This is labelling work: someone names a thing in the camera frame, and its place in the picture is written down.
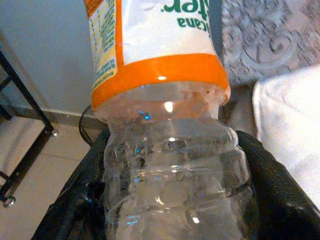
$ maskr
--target tile floor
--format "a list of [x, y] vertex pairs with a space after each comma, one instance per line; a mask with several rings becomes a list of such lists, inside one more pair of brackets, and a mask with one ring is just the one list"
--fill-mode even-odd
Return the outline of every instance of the tile floor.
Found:
[[[89, 151], [78, 127], [57, 126], [59, 134], [51, 137], [14, 193], [12, 208], [0, 204], [0, 239], [30, 240], [65, 182]], [[99, 130], [90, 130], [98, 135]]]

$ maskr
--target white cloth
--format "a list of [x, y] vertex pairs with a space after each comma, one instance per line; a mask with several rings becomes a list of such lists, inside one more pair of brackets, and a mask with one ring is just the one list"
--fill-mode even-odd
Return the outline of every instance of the white cloth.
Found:
[[257, 138], [320, 209], [320, 65], [258, 81]]

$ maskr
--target metal rack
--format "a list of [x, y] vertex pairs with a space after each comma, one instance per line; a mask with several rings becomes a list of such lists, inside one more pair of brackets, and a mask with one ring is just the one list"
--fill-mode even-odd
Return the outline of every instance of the metal rack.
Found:
[[[1, 51], [0, 65], [8, 75], [5, 80], [0, 80], [0, 91], [2, 91], [10, 82], [13, 82], [44, 124], [44, 128], [35, 139], [29, 150], [26, 152], [24, 157], [21, 159], [12, 174], [9, 176], [0, 171], [0, 177], [5, 179], [4, 185], [0, 188], [0, 201], [3, 202], [3, 205], [5, 207], [11, 207], [15, 203], [16, 199], [12, 195], [7, 196], [8, 191], [14, 191], [18, 187], [18, 185], [28, 172], [29, 168], [32, 166], [37, 156], [41, 152], [42, 148], [45, 146], [50, 136], [53, 134], [54, 127], [52, 126], [44, 112], [40, 109], [35, 99], [32, 97], [26, 86], [23, 84], [23, 82]], [[0, 115], [8, 121], [10, 121], [10, 119], [12, 118], [10, 113], [1, 104]]]

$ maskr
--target patterned fabric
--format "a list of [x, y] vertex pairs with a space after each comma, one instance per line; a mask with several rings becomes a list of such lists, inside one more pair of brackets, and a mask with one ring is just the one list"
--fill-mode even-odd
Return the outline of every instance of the patterned fabric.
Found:
[[320, 63], [320, 0], [222, 0], [231, 86]]

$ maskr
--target clear plastic bottle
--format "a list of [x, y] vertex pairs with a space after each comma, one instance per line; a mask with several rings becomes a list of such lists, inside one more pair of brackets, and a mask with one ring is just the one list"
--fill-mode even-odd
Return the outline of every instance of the clear plastic bottle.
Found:
[[251, 240], [259, 216], [245, 153], [217, 121], [225, 90], [176, 81], [103, 103], [110, 240]]

